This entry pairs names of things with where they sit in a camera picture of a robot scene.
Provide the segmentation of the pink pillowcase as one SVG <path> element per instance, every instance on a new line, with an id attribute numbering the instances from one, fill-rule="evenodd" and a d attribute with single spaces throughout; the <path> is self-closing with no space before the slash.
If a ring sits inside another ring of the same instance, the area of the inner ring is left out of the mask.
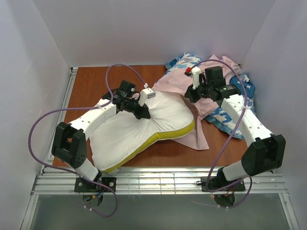
<path id="1" fill-rule="evenodd" d="M 176 142 L 195 150 L 208 150 L 209 145 L 202 130 L 201 121 L 210 115 L 218 104 L 211 99 L 200 99 L 196 103 L 191 103 L 184 97 L 187 88 L 192 84 L 192 78 L 184 74 L 186 68 L 202 61 L 203 58 L 185 53 L 165 66 L 166 73 L 154 85 L 153 89 L 162 92 L 174 92 L 180 94 L 186 106 L 194 116 L 195 128 L 187 135 L 175 139 Z"/>

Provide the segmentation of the white pillow yellow edge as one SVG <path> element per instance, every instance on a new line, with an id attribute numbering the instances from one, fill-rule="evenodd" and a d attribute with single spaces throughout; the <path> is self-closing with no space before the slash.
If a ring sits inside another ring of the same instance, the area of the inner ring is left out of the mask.
<path id="1" fill-rule="evenodd" d="M 177 93 L 157 91 L 146 105 L 150 119 L 119 112 L 90 135 L 92 160 L 99 171 L 109 173 L 155 142 L 183 137 L 195 127 L 192 112 Z"/>

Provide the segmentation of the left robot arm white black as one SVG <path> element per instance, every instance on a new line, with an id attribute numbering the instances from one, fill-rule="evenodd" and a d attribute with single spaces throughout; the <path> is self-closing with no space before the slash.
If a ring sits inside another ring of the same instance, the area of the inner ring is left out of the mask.
<path id="1" fill-rule="evenodd" d="M 144 85 L 139 98 L 133 95 L 136 85 L 123 80 L 120 86 L 109 90 L 88 112 L 70 123 L 57 125 L 51 148 L 54 157 L 71 166 L 85 181 L 97 182 L 100 171 L 87 159 L 87 140 L 104 122 L 121 111 L 132 113 L 137 119 L 151 118 L 146 101 L 155 97 L 155 91 Z"/>

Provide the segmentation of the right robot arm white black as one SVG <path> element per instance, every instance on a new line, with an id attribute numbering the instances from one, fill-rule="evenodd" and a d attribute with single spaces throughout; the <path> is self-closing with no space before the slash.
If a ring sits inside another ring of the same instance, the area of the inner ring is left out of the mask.
<path id="1" fill-rule="evenodd" d="M 235 122 L 242 133 L 248 149 L 241 160 L 220 168 L 215 177 L 205 183 L 210 192 L 221 191 L 248 176 L 258 175 L 280 168 L 283 162 L 286 140 L 273 134 L 247 106 L 248 98 L 234 84 L 226 84 L 219 66 L 205 69 L 188 67 L 185 75 L 192 78 L 185 97 L 195 103 L 201 98 L 210 98 Z"/>

